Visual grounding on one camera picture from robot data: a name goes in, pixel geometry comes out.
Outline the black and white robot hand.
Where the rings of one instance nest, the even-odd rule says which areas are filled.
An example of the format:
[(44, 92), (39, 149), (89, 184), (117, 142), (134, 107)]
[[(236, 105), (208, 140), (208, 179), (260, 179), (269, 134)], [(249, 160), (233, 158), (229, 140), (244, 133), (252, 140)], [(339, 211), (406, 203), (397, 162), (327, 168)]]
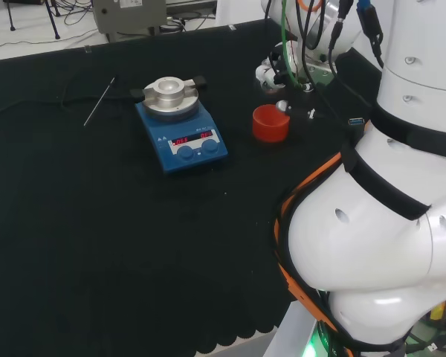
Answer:
[(297, 89), (289, 80), (286, 71), (278, 71), (271, 57), (265, 59), (255, 70), (260, 87), (268, 95), (276, 96), (276, 110), (290, 118), (312, 122), (317, 117), (316, 109), (303, 105), (300, 100), (304, 91)]

